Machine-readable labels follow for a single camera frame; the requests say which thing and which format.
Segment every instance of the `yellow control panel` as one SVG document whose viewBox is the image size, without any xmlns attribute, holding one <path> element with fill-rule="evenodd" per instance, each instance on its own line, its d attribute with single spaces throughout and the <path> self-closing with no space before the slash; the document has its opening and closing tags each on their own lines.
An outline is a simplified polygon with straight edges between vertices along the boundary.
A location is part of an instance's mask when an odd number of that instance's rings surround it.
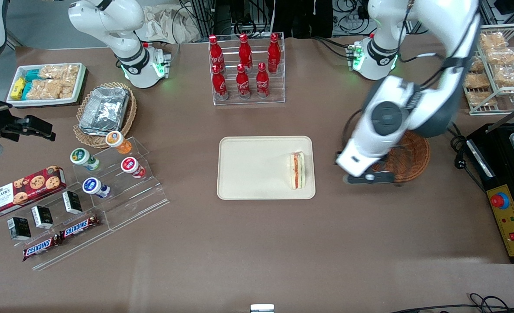
<svg viewBox="0 0 514 313">
<path fill-rule="evenodd" d="M 487 191 L 493 214 L 509 256 L 514 257 L 514 201 L 507 185 Z"/>
</svg>

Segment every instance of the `red button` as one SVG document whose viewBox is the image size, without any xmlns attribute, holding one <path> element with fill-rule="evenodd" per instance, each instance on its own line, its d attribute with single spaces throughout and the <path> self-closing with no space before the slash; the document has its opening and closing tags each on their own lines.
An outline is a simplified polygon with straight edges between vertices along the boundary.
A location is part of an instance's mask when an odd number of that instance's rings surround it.
<svg viewBox="0 0 514 313">
<path fill-rule="evenodd" d="M 494 196 L 491 196 L 491 204 L 497 208 L 501 208 L 505 204 L 504 198 L 499 194 L 495 194 Z"/>
</svg>

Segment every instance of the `white tray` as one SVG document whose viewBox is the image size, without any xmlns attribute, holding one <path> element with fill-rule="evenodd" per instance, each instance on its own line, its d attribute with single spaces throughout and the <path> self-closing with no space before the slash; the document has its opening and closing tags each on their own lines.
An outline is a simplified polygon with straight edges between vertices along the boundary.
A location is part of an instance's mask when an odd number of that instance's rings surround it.
<svg viewBox="0 0 514 313">
<path fill-rule="evenodd" d="M 305 154 L 305 187 L 292 190 L 290 154 Z M 216 194 L 222 200 L 289 200 L 315 196 L 313 145 L 307 136 L 224 137 Z"/>
<path fill-rule="evenodd" d="M 73 93 L 71 98 L 64 99 L 46 99 L 46 100 L 13 100 L 10 97 L 13 86 L 19 77 L 25 77 L 25 74 L 29 70 L 40 70 L 45 65 L 78 65 L 80 67 L 77 73 L 76 85 L 73 87 Z M 10 86 L 10 91 L 6 97 L 6 102 L 13 105 L 13 107 L 24 108 L 24 107 L 54 107 L 58 105 L 64 105 L 68 103 L 74 103 L 80 96 L 81 86 L 83 85 L 83 79 L 85 78 L 85 66 L 82 63 L 56 63 L 56 64 L 39 64 L 39 65 L 24 65 L 19 66 L 15 71 L 15 76 Z"/>
</svg>

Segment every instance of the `blue lid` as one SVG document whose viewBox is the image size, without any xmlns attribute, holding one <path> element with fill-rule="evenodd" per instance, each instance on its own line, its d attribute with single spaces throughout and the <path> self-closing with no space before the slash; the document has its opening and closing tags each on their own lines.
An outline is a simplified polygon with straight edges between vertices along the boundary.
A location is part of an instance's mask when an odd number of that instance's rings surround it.
<svg viewBox="0 0 514 313">
<path fill-rule="evenodd" d="M 87 178 L 83 183 L 83 190 L 85 192 L 92 192 L 96 189 L 96 185 L 98 184 L 98 180 L 94 177 Z"/>
</svg>

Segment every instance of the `white robotic arm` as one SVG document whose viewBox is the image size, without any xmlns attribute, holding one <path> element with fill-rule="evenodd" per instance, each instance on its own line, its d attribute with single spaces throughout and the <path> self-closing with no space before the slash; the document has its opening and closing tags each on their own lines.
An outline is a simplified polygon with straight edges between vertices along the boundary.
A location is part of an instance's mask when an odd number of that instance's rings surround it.
<svg viewBox="0 0 514 313">
<path fill-rule="evenodd" d="M 148 88 L 167 77 L 169 55 L 152 46 L 143 47 L 134 33 L 143 26 L 143 9 L 135 0 L 80 0 L 70 4 L 73 26 L 112 49 L 126 78 L 135 87 Z"/>
<path fill-rule="evenodd" d="M 408 16 L 417 17 L 443 43 L 447 59 L 441 68 L 438 89 L 427 89 L 414 83 L 407 83 L 400 77 L 389 76 L 379 81 L 370 91 L 363 108 L 363 114 L 356 125 L 352 138 L 336 162 L 354 177 L 379 161 L 400 141 L 408 129 L 424 137 L 433 137 L 446 131 L 460 103 L 460 86 L 471 62 L 473 47 L 477 41 L 481 18 L 477 14 L 477 0 L 411 0 L 414 2 Z M 399 38 L 400 27 L 394 25 L 385 35 L 375 35 L 370 46 L 375 51 L 398 49 L 390 38 Z M 379 58 L 370 58 L 362 64 L 366 73 L 378 73 L 383 65 Z"/>
</svg>

